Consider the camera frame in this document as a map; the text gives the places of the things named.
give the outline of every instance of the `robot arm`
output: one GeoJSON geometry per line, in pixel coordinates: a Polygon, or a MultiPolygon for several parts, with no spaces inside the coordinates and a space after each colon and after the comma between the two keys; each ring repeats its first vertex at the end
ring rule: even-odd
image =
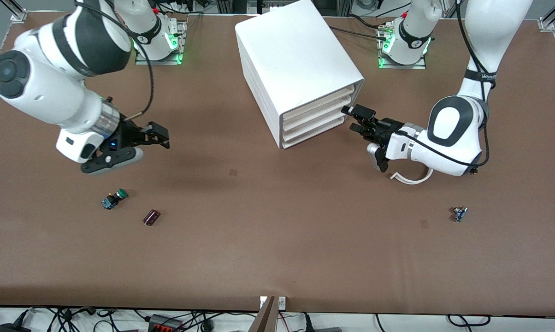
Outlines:
{"type": "Polygon", "coordinates": [[[465,25],[478,61],[471,57],[457,95],[445,97],[434,105],[427,128],[388,118],[378,120],[375,111],[361,105],[343,108],[343,113],[358,121],[350,129],[371,142],[368,154],[376,168],[385,172],[389,160],[410,159],[452,176],[462,176],[476,172],[478,166],[486,163],[488,158],[477,164],[482,156],[478,131],[484,128],[486,132],[489,116],[486,100],[499,63],[531,2],[469,2],[465,25]]]}
{"type": "MultiPolygon", "coordinates": [[[[0,97],[24,113],[60,126],[56,149],[82,163],[82,172],[100,174],[140,160],[143,153],[137,145],[169,148],[168,133],[154,122],[146,128],[136,126],[118,112],[111,98],[103,99],[84,86],[87,77],[124,69],[131,43],[123,28],[91,10],[118,21],[109,0],[80,0],[77,6],[70,15],[24,32],[12,50],[0,55],[0,97]]],[[[127,21],[128,25],[159,23],[160,33],[147,40],[151,47],[143,47],[149,55],[162,48],[151,42],[163,36],[161,20],[153,17],[149,11],[127,21]]]]}

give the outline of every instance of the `white drawer unit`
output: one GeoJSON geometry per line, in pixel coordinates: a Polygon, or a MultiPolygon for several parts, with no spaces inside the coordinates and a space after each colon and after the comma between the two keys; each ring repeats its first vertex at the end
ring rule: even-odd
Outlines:
{"type": "Polygon", "coordinates": [[[310,0],[235,27],[242,71],[278,147],[343,123],[364,78],[310,0]]]}

